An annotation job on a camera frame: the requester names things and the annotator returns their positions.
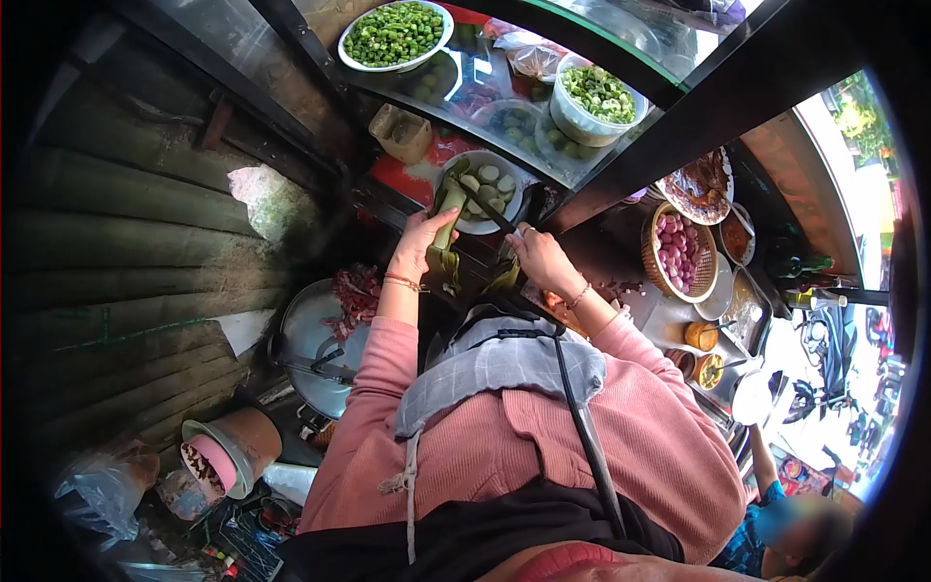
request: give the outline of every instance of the pot lid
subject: pot lid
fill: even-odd
[[[344,342],[337,342],[332,330],[321,323],[325,318],[339,318],[343,313],[339,299],[332,291],[332,279],[327,278],[304,288],[294,297],[281,321],[283,341],[279,343],[277,360],[318,360],[341,348],[344,353],[327,362],[326,372],[342,370],[351,378],[362,362],[362,350],[369,339],[369,324],[359,324]],[[348,383],[331,379],[332,373],[320,374],[285,366],[285,372],[304,402],[333,420],[339,420],[349,395]]]

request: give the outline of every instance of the motorcycle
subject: motorcycle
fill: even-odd
[[[803,315],[800,342],[809,363],[818,368],[824,379],[823,388],[812,388],[803,380],[793,383],[795,399],[789,415],[782,423],[788,425],[807,418],[820,409],[820,419],[834,411],[849,408],[859,411],[857,400],[850,395],[847,379],[853,368],[853,353],[857,346],[857,326],[853,310],[846,307],[826,307]]]

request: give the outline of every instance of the knife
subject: knife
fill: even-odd
[[[492,221],[494,221],[494,223],[497,224],[501,230],[505,231],[505,234],[516,234],[518,237],[520,237],[520,232],[518,232],[517,227],[514,226],[514,224],[511,224],[507,218],[502,216],[501,212],[498,212],[492,208],[492,205],[490,205],[488,202],[485,202],[484,200],[479,199],[478,196],[470,196],[469,198],[475,200],[475,203],[479,205],[485,214],[488,214],[488,217],[492,219]]]

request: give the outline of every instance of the pink container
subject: pink container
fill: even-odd
[[[197,458],[192,450],[199,453],[202,459]],[[226,495],[236,485],[236,466],[233,459],[219,442],[211,437],[199,434],[193,436],[182,445],[182,459],[195,479],[200,482],[205,489],[212,490],[220,495]],[[212,478],[207,467],[204,466],[206,461],[210,467],[216,471],[217,477],[220,478],[220,484]]]

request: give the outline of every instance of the bottle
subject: bottle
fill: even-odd
[[[817,311],[825,307],[847,307],[846,295],[838,295],[823,289],[809,289],[804,293],[783,293],[783,299],[789,309]]]
[[[805,271],[820,271],[834,266],[834,259],[826,255],[813,254],[804,258],[791,256],[770,264],[769,274],[775,278],[796,278]]]
[[[780,291],[804,293],[810,289],[835,289],[838,287],[859,287],[853,277],[847,275],[826,275],[812,271],[802,272],[796,278],[784,278],[776,282]]]

